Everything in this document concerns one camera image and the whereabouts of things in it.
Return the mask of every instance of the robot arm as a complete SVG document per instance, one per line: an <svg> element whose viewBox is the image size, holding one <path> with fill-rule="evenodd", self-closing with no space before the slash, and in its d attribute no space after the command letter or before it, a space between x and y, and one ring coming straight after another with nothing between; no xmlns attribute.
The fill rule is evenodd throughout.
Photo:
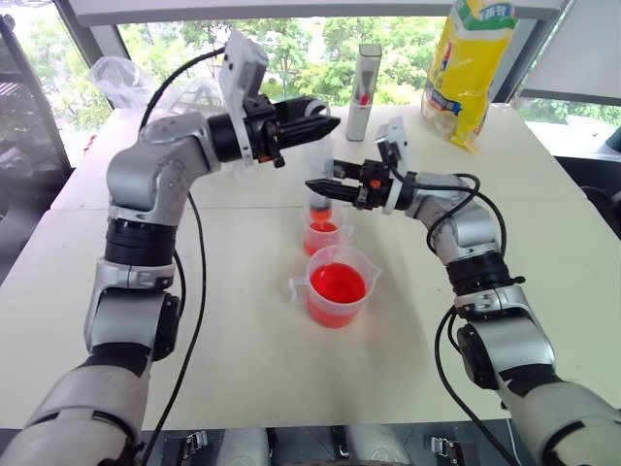
<svg viewBox="0 0 621 466"><path fill-rule="evenodd" d="M180 300L173 283L175 237L189 188L222 162L273 161L339 124L317 101L273 105L257 91L265 56L234 32L220 75L232 114L171 116L141 131L108 170L106 251L97 262L84 326L86 361L65 375L5 450L1 465L134 464L150 365L175 348Z"/></svg>
<svg viewBox="0 0 621 466"><path fill-rule="evenodd" d="M335 160L335 177L352 178L358 186L332 180L307 185L359 209L405 211L427 228L468 196L432 189L465 186L457 176L408 172L403 181L392 177L390 167L403 165L401 152L407 145L399 118L380 128L377 144L381 162ZM552 346L518 284L521 280L508 273L488 212L469 202L431 234L456 295L454 307L467 322L457 332L466 373L481 388L497 392L536 462L620 465L621 416L592 391L556 375Z"/></svg>

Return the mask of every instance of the black cable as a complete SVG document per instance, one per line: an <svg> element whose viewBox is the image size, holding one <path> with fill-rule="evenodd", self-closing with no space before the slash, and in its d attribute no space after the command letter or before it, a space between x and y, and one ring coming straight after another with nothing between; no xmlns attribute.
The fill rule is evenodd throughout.
<svg viewBox="0 0 621 466"><path fill-rule="evenodd" d="M444 373L444 369L442 368L442 363L440 359L440 338L442 335L442 331L444 326L446 325L446 321L451 318L457 311L455 307L451 307L442 320L440 321L440 325L438 325L438 330L436 331L436 339L434 341L434 355L436 358L436 368L438 369L438 375L440 376L440 380L444 388L451 396L451 398L459 405L459 407L464 410L464 413L468 415L468 417L473 421L474 425L481 431L481 433L487 438L487 440L492 444L492 446L501 454L501 456L505 459L507 464L510 466L519 466L519 463L515 460L515 458L507 451L507 449L500 443L500 441L492 434L492 432L483 424L481 419L479 419L476 414L468 407L466 403L455 393L453 387L448 382L446 378L446 374Z"/></svg>
<svg viewBox="0 0 621 466"><path fill-rule="evenodd" d="M494 213L494 216L496 216L496 220L498 221L498 224L499 224L500 230L501 230L501 256L502 257L505 256L505 252L507 251L507 226L505 224L505 219L503 218L503 214L501 213L500 209L498 209L496 204L494 204L494 202L489 197L487 197L485 194L483 194L482 192L478 191L478 189L480 187L480 181L478 180L478 178L476 176L470 175L470 174L465 174L465 173L455 174L455 176L457 176L457 177L468 178L470 180L473 180L474 181L474 187L469 187L469 186L451 186L451 185L448 185L448 184L424 184L424 183L410 182L410 181L406 180L397 171L397 168L394 165L389 166L389 169L392 172L392 174L394 175L394 177L397 180L399 180L401 183L409 183L412 187L414 187L416 189L425 189L425 190L429 190L429 191L433 191L433 190L435 190L435 191L462 191L462 192L468 192L469 193L468 198L466 198L466 199L468 199L468 201L466 201L466 199L465 199L464 201L460 202L457 206L455 206L453 209L448 211L445 215L440 217L436 222L434 222L434 224L432 224L432 227L429 228L429 230L427 232L427 247L433 253L436 253L436 250L434 249L433 244L431 243L432 234L433 234L434 230L436 228L438 228L438 226L440 226L440 223L442 223L443 221L447 220L449 215L451 215L451 216L454 215L455 212L459 211L464 206L466 206L466 204L468 204L468 202L470 202L474 197L478 197L480 200L482 200L485 204L487 204L489 206L491 211Z"/></svg>
<svg viewBox="0 0 621 466"><path fill-rule="evenodd" d="M192 58L190 61L183 63L177 70L173 72L171 76L166 78L166 81L164 81L164 83L162 83L162 85L159 86L159 88L155 91L151 99L148 101L147 109L145 110L145 114L143 115L143 120L140 122L140 129L143 129L145 126L147 126L148 118L151 116L151 113L153 112L153 109L157 105L157 102L159 101L159 99L161 99L162 94L164 94L164 91L168 88L168 86L171 85L173 81L181 73L183 73L184 71L187 71L188 69L190 69L192 66L194 66L198 62L207 60L209 58L214 58L215 56L218 56L221 53L224 53L224 47L214 50L214 51L210 51L208 53L203 53L202 55L198 55Z"/></svg>
<svg viewBox="0 0 621 466"><path fill-rule="evenodd" d="M436 248L433 245L434 234L436 233L436 230L438 228L440 228L441 225L445 221L447 221L449 218L453 217L453 215L455 215L455 213L459 212L461 209L466 207L466 205L469 202L471 202L474 199L474 197L478 194L478 190L481 188L481 181L475 175L470 175L470 174L467 174L467 173L456 173L455 176L459 177L459 178L468 178L468 179L474 181L474 187L468 193L468 196L466 196L464 198L463 201L461 201L455 207L453 207L448 212L446 212L443 216L441 216L436 221L434 221L434 223L432 223L432 225L427 230L427 238L425 239L425 241L427 243L427 248L429 248L433 254L436 253Z"/></svg>
<svg viewBox="0 0 621 466"><path fill-rule="evenodd" d="M174 254L173 254L173 258L175 259L175 265L177 265L177 270L179 272L179 282L180 282L180 287L181 287L181 299L180 299L180 304L179 304L179 317L183 316L183 310L185 309L185 291L186 291L186 285L185 285L185 272L183 272L183 264L181 264L181 259L179 257L179 255L177 254L177 250L175 250Z"/></svg>
<svg viewBox="0 0 621 466"><path fill-rule="evenodd" d="M164 91L168 88L169 85L184 71L188 70L195 64L200 61L207 60L209 58L213 58L215 56L224 53L224 48L217 49L214 51L210 51L209 53L204 53L195 58L192 58L190 61L181 65L171 76L169 76L162 85L155 91L151 99L148 101L147 109L145 110L145 114L143 115L143 119L140 123L140 129L142 130L145 126L147 126L148 119L153 112L153 109L157 105L157 102L164 94ZM155 447L155 442L157 442L157 438L159 437L160 432L162 431L162 427L164 426L164 422L166 422L166 418L168 414L173 409L173 405L177 400L177 395L180 392L181 384L183 383L183 378L185 377L185 372L187 370L187 366L190 362L190 358L192 357L192 352L194 351L194 346L196 345L196 341L198 340L198 334L201 329L201 325L203 323L203 316L205 314L205 301L207 299L207 260L205 257L205 238L203 237L203 223L201 222L201 217L199 215L198 209L196 208L196 204L194 203L194 199L192 198L192 194L187 194L187 199L190 202L190 206L192 207L192 211L194 212L194 216L196 217L196 224L198 226L198 238L201 249L201 268L202 268L202 287L201 287L201 306L199 309L198 318L196 320L196 326L194 327L194 333L192 334L192 339L190 340L190 344L187 348L187 352L185 353L185 358L183 359L183 363L181 364L181 369L179 371L179 375L177 376L177 381L175 382L175 387L173 388L173 392L164 408L164 412L162 416L157 421L157 425L151 434L150 439L148 440L147 447L145 448L145 453L143 454L142 466L147 466L148 459L151 456L153 448ZM177 269L179 270L180 275L180 287L181 287L181 298L180 298L180 315L183 314L183 310L185 308L185 295L186 295L186 282L185 282L185 273L183 272L183 266L181 264L181 259L177 254L177 250L175 250L174 255L175 264L177 265Z"/></svg>
<svg viewBox="0 0 621 466"><path fill-rule="evenodd" d="M448 326L446 327L446 335L448 335L448 341L450 342L450 344L455 348L457 352L461 354L462 351L459 349L459 345L457 345L457 342L455 341L455 338L453 337L453 325L455 324L456 317L457 317L457 313L453 313L452 316L450 317L450 320L448 321Z"/></svg>
<svg viewBox="0 0 621 466"><path fill-rule="evenodd" d="M194 199L192 198L192 194L187 195L187 199L190 201L190 206L192 206L192 211L196 216L196 224L198 226L198 240L201 248L201 269L202 269L202 283L201 283L201 305L199 308L198 318L196 319L196 326L194 327L194 333L192 334L192 339L190 340L190 345L187 347L187 352L185 353L185 358L183 359L183 363L181 364L181 369L179 370L179 375L177 376L177 382L175 383L175 387L173 388L173 392L171 393L171 397L166 404L166 408L164 408L164 412L162 416L157 421L157 425L151 434L151 438L148 440L147 448L145 449L145 454L143 455L142 466L147 466L148 459L153 451L153 447L155 447L155 442L157 441L157 437L162 431L162 427L164 426L164 422L166 422L166 418L168 414L173 408L175 401L177 400L177 395L180 392L181 384L183 383L183 378L185 377L185 372L187 370L187 366L190 362L190 358L192 357L192 352L194 351L194 346L196 345L196 341L198 340L198 335L201 330L201 325L203 323L203 316L205 315L205 301L207 298L207 260L205 256L205 238L203 237L203 224L201 222L201 217L198 213L198 209L196 208L196 204L194 203Z"/></svg>

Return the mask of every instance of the table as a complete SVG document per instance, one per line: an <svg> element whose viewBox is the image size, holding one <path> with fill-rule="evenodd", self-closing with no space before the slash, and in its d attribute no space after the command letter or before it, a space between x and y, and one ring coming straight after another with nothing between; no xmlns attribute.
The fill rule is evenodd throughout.
<svg viewBox="0 0 621 466"><path fill-rule="evenodd" d="M402 110L374 109L372 124ZM415 109L408 113L418 115ZM98 137L99 146L114 124L112 119ZM507 107L492 107L479 155L414 126L410 120L407 130L409 145L421 148L417 165L473 172L498 201L509 232L507 263L513 275L527 278L525 290L556 349L559 374L620 407L621 374L610 368L621 329L621 247L595 209ZM503 145L492 131L496 138L507 135L512 144L500 151ZM376 158L371 140L355 146L359 159L361 152ZM340 135L336 141L339 154L355 155ZM288 161L295 160L291 155ZM95 163L105 167L101 160ZM226 174L221 180L207 177L239 193L226 206L210 204L208 183L194 190L202 199L207 234L207 311L166 428L466 418L442 390L433 363L433 337L452 293L445 271L425 247L422 224L398 213L349 210L356 228L353 246L383 270L366 309L350 326L325 329L290 303L287 279L303 273L307 261L300 244L305 192L296 198L280 194L289 188L295 167L295 162L280 172L259 167L258 177L275 173L278 178L257 192L251 178L243 187ZM76 185L86 178L81 172L93 179L91 194L98 189L94 168L77 170L0 287L2 427L20 427L51 385L85 357L83 317L95 260L104 247L107 213L96 196L76 207L75 194L66 195L78 192ZM184 216L178 238L188 302L178 350L153 366L145 429L154 426L170 394L197 314L200 257L190 215ZM455 389L475 412L483 418L507 415L494 393L468 380L448 344L442 356Z"/></svg>
<svg viewBox="0 0 621 466"><path fill-rule="evenodd" d="M479 138L480 153L467 154L439 138L424 123L418 107L375 107L364 143L344 137L347 109L334 109L343 122L333 131L335 158L361 163L379 159L374 143L377 129L391 117L402 115L412 144L409 169L417 172L472 172L481 178L482 190L495 200L539 201L583 198L570 177L541 146L520 116L508 105L492 105ZM106 168L111 158L136 141L140 115L115 110L93 142L87 156L71 176L52 209L108 209ZM192 188L199 208L302 206L307 192L300 189L306 173L304 150L282 152L286 165L241 168L241 162L221 173L198 179Z"/></svg>

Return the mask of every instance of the measuring cup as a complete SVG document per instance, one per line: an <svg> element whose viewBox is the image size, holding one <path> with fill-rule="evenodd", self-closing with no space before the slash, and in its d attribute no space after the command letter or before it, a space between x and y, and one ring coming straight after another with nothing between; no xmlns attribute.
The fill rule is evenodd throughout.
<svg viewBox="0 0 621 466"><path fill-rule="evenodd" d="M360 299L345 303L336 302L324 297L316 289L312 280L313 273L320 267L335 263L351 267L360 276L364 282L364 294ZM289 279L291 300L297 303L306 301L310 315L320 324L331 328L344 327L360 312L380 274L381 269L376 267L362 252L342 245L328 246L310 258L307 272L303 277ZM298 293L298 288L301 286L306 289L303 294Z"/></svg>
<svg viewBox="0 0 621 466"><path fill-rule="evenodd" d="M347 224L347 213L340 206L332 206L332 215L327 222L336 227L333 231L318 231L311 228L316 220L311 216L311 210L306 207L302 212L304 221L304 250L308 255L315 254L326 246L344 243L353 233L353 226Z"/></svg>

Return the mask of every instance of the plastic measuring cup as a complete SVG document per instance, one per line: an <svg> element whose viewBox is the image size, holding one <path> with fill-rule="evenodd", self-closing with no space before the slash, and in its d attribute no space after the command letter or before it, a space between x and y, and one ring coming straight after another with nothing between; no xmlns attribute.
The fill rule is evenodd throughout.
<svg viewBox="0 0 621 466"><path fill-rule="evenodd" d="M318 274L331 266L340 269L329 277L329 283L316 280ZM360 312L380 274L381 269L362 252L342 245L328 246L310 258L303 277L289 279L291 299L298 303L306 302L310 315L320 324L331 328L344 327ZM300 286L306 289L305 293L298 293ZM328 294L331 296L322 295L318 288L324 292L330 290ZM347 298L354 296L357 299L348 302Z"/></svg>
<svg viewBox="0 0 621 466"><path fill-rule="evenodd" d="M340 245L353 233L353 226L347 224L347 214L340 206L332 206L332 214L325 221L317 221L306 207L302 212L302 220L304 250L308 255L313 255L326 246Z"/></svg>

